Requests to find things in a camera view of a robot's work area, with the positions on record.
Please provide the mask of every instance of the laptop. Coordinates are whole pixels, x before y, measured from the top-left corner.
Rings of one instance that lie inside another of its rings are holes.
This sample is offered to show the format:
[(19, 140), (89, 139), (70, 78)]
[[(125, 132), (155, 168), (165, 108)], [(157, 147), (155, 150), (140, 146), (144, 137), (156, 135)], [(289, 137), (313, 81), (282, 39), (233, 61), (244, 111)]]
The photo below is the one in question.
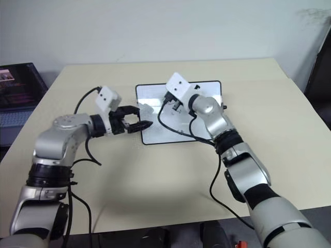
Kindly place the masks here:
[(0, 66), (1, 147), (13, 143), (46, 91), (33, 63)]

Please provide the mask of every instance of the laptop screen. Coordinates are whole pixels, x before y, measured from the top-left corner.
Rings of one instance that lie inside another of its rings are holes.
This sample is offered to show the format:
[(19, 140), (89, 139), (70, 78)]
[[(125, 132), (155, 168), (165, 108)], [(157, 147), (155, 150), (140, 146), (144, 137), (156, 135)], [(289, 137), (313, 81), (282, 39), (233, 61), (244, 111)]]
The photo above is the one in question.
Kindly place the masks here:
[(33, 63), (0, 66), (0, 109), (36, 106), (47, 87)]

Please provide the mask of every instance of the white wall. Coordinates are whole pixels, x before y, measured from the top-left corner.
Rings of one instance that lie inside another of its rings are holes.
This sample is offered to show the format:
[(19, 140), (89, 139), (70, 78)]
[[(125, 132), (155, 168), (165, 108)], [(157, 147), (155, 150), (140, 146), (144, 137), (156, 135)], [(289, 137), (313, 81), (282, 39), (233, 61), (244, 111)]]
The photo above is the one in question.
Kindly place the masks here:
[(304, 89), (330, 0), (0, 0), (0, 63), (274, 57)]

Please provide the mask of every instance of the red object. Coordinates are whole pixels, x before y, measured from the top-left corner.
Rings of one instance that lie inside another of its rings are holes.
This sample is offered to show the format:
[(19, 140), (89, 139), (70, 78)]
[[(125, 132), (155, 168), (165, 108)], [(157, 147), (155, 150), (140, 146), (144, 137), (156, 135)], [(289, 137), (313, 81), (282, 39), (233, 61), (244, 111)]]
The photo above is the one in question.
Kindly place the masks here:
[(239, 241), (239, 243), (236, 244), (236, 248), (247, 248), (247, 242), (246, 241)]

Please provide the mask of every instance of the black joint band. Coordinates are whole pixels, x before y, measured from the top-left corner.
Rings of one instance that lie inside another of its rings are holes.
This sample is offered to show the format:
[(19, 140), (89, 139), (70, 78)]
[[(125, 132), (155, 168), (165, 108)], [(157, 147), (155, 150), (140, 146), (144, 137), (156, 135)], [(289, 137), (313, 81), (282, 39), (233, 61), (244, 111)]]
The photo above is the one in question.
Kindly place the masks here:
[(230, 191), (231, 191), (233, 197), (234, 197), (237, 201), (239, 201), (239, 202), (241, 202), (241, 203), (244, 203), (244, 202), (245, 202), (245, 199), (244, 199), (243, 196), (241, 195), (239, 189), (237, 188), (236, 184), (234, 183), (234, 181), (233, 181), (233, 179), (232, 179), (230, 173), (228, 172), (228, 170), (226, 170), (226, 171), (224, 172), (224, 175), (225, 175), (225, 178), (226, 178), (226, 180), (227, 180), (227, 182), (228, 182), (228, 186), (229, 186), (229, 188), (230, 188)]
[(310, 225), (308, 225), (307, 223), (303, 223), (303, 222), (299, 222), (298, 223), (300, 227), (307, 227), (307, 228), (311, 228)]
[(69, 185), (71, 174), (70, 167), (33, 164), (26, 185), (41, 188), (61, 188)]
[(257, 206), (257, 204), (263, 202), (264, 200), (273, 197), (280, 197), (269, 187), (269, 185), (265, 183), (251, 187), (244, 193), (244, 196), (252, 210)]
[(285, 231), (285, 229), (280, 226), (278, 228), (276, 228), (275, 230), (273, 230), (264, 240), (263, 243), (263, 248), (267, 248), (270, 241), (272, 241), (274, 239), (274, 237), (276, 237), (277, 235), (281, 234), (283, 231)]
[(101, 137), (104, 136), (104, 134), (106, 133), (106, 128), (103, 124), (102, 118), (100, 115), (90, 115), (90, 118), (92, 119), (93, 122), (93, 134), (92, 137)]
[(193, 102), (196, 100), (196, 98), (197, 98), (198, 96), (199, 96), (198, 94), (195, 94), (195, 95), (191, 96), (190, 100), (188, 101), (188, 108), (189, 108), (190, 110), (192, 109)]
[(16, 231), (14, 235), (17, 234), (33, 234), (37, 235), (41, 239), (46, 239), (49, 231), (46, 228), (42, 227), (32, 227), (32, 228), (24, 228)]
[(244, 142), (242, 137), (235, 129), (227, 131), (215, 139), (216, 152), (221, 155), (226, 150), (242, 142)]
[(68, 218), (68, 209), (68, 204), (60, 203), (51, 232), (51, 240), (59, 239), (63, 235)]

